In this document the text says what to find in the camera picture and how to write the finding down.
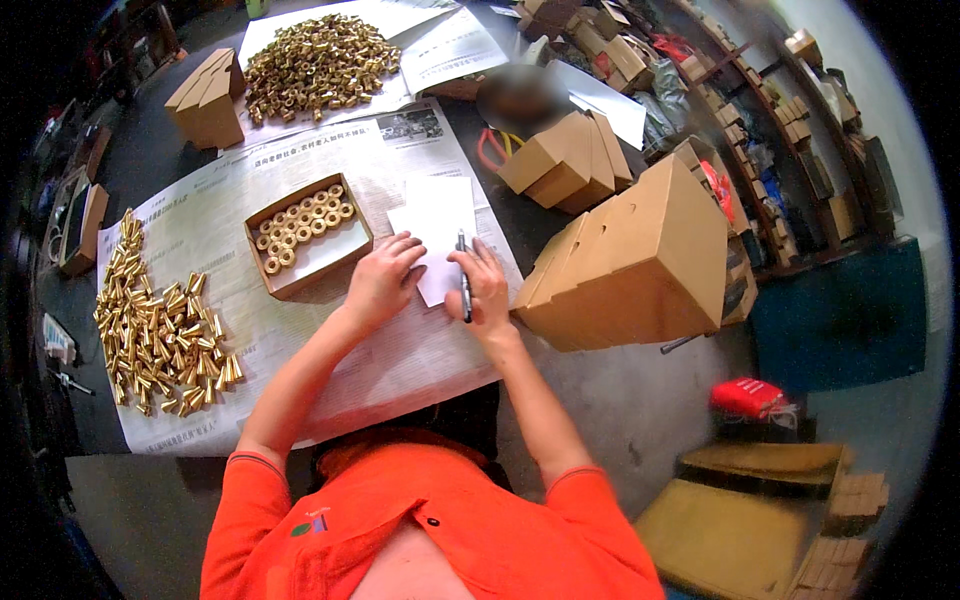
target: dark table surface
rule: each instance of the dark table surface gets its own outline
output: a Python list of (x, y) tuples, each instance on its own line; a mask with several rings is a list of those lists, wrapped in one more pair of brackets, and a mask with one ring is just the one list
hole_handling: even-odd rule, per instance
[[(485, 5), (471, 9), (492, 30), (501, 46), (506, 46), (506, 34), (512, 30), (515, 21), (492, 13)], [(214, 49), (232, 47), (239, 50), (242, 41), (242, 33), (227, 37), (190, 54), (181, 62), (164, 67), (140, 87), (134, 102), (125, 108), (116, 123), (97, 176), (97, 182), (109, 192), (104, 228), (119, 221), (128, 207), (136, 208), (163, 188), (216, 158), (216, 149), (199, 151), (183, 142), (163, 104)], [(479, 163), (476, 142), (486, 124), (473, 103), (447, 98), (439, 98), (439, 102), (480, 180), (517, 266), (524, 276), (529, 275), (534, 260), (550, 237), (573, 217), (560, 210), (544, 209), (532, 200), (514, 194), (503, 180)], [(623, 142), (620, 145), (634, 174), (643, 171), (646, 165), (640, 152)], [(129, 449), (113, 405), (103, 349), (91, 317), (97, 289), (95, 277), (95, 270), (72, 279), (64, 278), (54, 268), (38, 270), (35, 275), (38, 316), (42, 318), (43, 311), (50, 313), (74, 338), (78, 352), (76, 365), (62, 370), (96, 392), (96, 396), (76, 391), (69, 393), (78, 438), (74, 452), (126, 453)]]

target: orange shirt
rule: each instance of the orange shirt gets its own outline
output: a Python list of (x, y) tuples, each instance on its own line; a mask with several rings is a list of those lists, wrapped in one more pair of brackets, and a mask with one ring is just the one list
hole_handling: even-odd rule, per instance
[(347, 599), (408, 513), (478, 600), (664, 597), (602, 469), (567, 471), (544, 506), (497, 487), (458, 452), (391, 444), (293, 509), (275, 465), (234, 452), (201, 598)]

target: black pen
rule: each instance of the black pen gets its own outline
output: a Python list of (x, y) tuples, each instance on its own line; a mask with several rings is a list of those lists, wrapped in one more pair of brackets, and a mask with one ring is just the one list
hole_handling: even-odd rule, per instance
[[(467, 251), (467, 242), (464, 237), (464, 231), (460, 229), (457, 233), (457, 250), (460, 252)], [(473, 321), (473, 302), (470, 300), (470, 282), (463, 269), (460, 270), (460, 297), (464, 301), (464, 323), (470, 323)]]

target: hand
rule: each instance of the hand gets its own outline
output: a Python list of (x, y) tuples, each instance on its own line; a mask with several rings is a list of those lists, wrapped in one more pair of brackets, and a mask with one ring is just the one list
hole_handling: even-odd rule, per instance
[(402, 231), (357, 262), (344, 310), (364, 334), (389, 321), (407, 305), (426, 265), (410, 267), (426, 254), (421, 240)]
[[(477, 337), (487, 355), (493, 359), (499, 345), (518, 335), (508, 313), (507, 279), (503, 267), (479, 238), (473, 238), (474, 250), (454, 251), (446, 259), (456, 262), (467, 274), (473, 301), (472, 323), (467, 329)], [(454, 319), (464, 319), (464, 305), (459, 290), (449, 290), (444, 297), (446, 312)]]

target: pile of brass nuts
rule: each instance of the pile of brass nuts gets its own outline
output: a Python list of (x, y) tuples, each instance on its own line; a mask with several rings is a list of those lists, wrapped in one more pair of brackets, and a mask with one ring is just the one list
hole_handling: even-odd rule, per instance
[(264, 115), (286, 122), (299, 110), (313, 110), (320, 121), (324, 107), (370, 102), (383, 87), (379, 77), (395, 74), (399, 61), (400, 49), (357, 17), (328, 14), (278, 29), (247, 66), (247, 110), (257, 127)]
[(336, 183), (327, 190), (290, 204), (273, 219), (261, 223), (254, 235), (256, 248), (267, 253), (263, 260), (267, 275), (276, 275), (284, 267), (292, 267), (297, 262), (294, 249), (298, 244), (320, 239), (328, 229), (336, 229), (344, 221), (349, 221), (355, 211), (348, 200), (344, 198), (344, 186)]
[[(221, 348), (220, 316), (201, 300), (206, 273), (191, 273), (183, 290), (178, 281), (155, 296), (142, 248), (143, 222), (127, 209), (93, 311), (113, 399), (126, 405), (132, 388), (137, 410), (149, 417), (159, 392), (166, 398), (160, 410), (186, 417), (244, 374), (236, 355)], [(177, 385), (184, 386), (179, 396)]]

